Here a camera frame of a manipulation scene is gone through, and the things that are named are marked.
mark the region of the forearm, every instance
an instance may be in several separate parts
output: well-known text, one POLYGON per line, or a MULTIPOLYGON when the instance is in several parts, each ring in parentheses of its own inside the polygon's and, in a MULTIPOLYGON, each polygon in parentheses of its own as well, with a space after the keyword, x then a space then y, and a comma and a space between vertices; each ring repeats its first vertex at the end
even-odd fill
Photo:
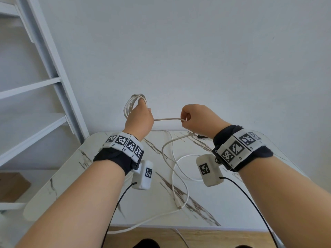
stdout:
POLYGON ((35 222, 17 247, 101 245, 124 177, 116 163, 94 162, 35 222))
POLYGON ((276 157, 239 172, 258 208, 286 247, 329 247, 331 195, 276 157))

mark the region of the human arm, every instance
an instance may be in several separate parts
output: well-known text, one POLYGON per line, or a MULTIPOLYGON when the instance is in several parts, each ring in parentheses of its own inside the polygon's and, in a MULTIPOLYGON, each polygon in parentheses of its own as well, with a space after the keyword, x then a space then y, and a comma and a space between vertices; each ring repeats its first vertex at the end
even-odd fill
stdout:
MULTIPOLYGON (((204 105, 186 105, 183 127, 214 136, 231 125, 204 105)), ((329 247, 331 195, 276 157, 257 158, 239 171, 271 228, 287 248, 329 247)))
MULTIPOLYGON (((123 131, 141 141, 153 123, 150 109, 139 100, 123 131)), ((124 177, 116 163, 94 162, 33 224, 17 247, 100 247, 124 177)))

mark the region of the marble tabletop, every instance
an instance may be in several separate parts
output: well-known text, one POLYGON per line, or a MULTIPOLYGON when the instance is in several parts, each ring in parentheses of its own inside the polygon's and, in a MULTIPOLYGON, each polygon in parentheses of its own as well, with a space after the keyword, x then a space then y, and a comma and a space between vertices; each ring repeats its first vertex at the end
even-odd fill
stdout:
MULTIPOLYGON (((272 149, 275 156, 295 170, 302 173, 272 142, 263 134, 256 133, 267 146, 272 149)), ((186 135, 187 131, 171 131, 173 138, 186 135)), ((29 221, 37 220, 47 208, 89 167, 94 156, 107 138, 113 132, 99 132, 91 135, 79 149, 64 163, 53 177, 40 189, 39 192, 26 205, 23 216, 29 221)), ((130 189, 123 197, 116 210, 113 226, 130 226, 154 215, 173 211, 176 209, 172 198, 171 169, 164 162, 161 149, 169 141, 169 132, 152 131, 143 140, 143 160, 154 163, 154 174, 151 188, 147 191, 130 189)), ((176 159, 188 154, 203 155, 211 152, 213 142, 209 138, 198 139, 196 135, 174 142, 176 159)), ((164 149, 166 158, 173 166, 171 145, 164 149)), ((180 161, 182 170, 190 177, 201 179, 195 163, 196 156, 183 158, 180 161)), ((227 171, 220 166, 224 176, 231 178, 248 193, 237 173, 227 171)), ((218 186, 206 187, 203 182, 187 180, 176 168, 176 171, 188 185, 189 200, 181 211, 171 215, 154 219, 144 226, 177 227, 195 229, 222 229, 222 230, 255 230, 265 231, 259 214, 251 205, 246 196, 230 181, 224 181, 218 186)), ((122 192, 130 185, 128 179, 122 192)), ((179 178, 174 176, 176 194, 186 199, 186 190, 179 178)))

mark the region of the qr code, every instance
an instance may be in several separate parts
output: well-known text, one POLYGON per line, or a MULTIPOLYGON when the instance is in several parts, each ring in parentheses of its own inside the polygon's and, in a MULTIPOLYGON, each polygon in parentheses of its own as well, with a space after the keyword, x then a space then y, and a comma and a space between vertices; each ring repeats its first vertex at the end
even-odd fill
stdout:
POLYGON ((207 165, 207 163, 199 165, 200 171, 202 173, 202 175, 208 174, 210 173, 209 167, 207 165))
POLYGON ((131 150, 133 152, 133 150, 135 149, 137 145, 132 141, 132 140, 129 140, 128 144, 126 145, 126 147, 131 150))
POLYGON ((256 140, 251 137, 249 134, 244 134, 241 137, 239 137, 239 139, 246 144, 247 146, 249 146, 251 143, 254 143, 256 140))
POLYGON ((230 163, 234 159, 234 155, 232 155, 228 149, 222 153, 221 157, 224 158, 227 163, 230 163))
POLYGON ((258 135, 256 135, 254 132, 249 132, 250 135, 252 135, 255 139, 261 140, 258 135))
POLYGON ((146 168, 145 177, 148 177, 148 178, 152 177, 152 169, 146 168))
POLYGON ((118 143, 120 145, 125 145, 126 141, 128 139, 126 137, 122 137, 122 136, 118 136, 118 138, 116 139, 115 143, 118 143))
POLYGON ((244 150, 244 146, 242 146, 238 141, 234 141, 233 144, 230 145, 229 149, 238 156, 240 152, 244 150))
POLYGON ((115 139, 116 137, 117 137, 117 136, 110 136, 110 137, 107 139, 106 143, 111 143, 112 141, 114 141, 114 139, 115 139))
POLYGON ((140 156, 142 150, 139 148, 139 146, 137 146, 136 150, 134 151, 134 153, 136 154, 137 157, 140 156))

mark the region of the brown box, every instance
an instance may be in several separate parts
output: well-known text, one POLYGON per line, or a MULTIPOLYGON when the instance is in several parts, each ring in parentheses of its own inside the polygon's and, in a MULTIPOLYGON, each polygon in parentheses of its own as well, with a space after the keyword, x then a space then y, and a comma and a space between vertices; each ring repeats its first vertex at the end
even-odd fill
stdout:
POLYGON ((14 203, 30 186, 18 172, 0 172, 0 202, 14 203))

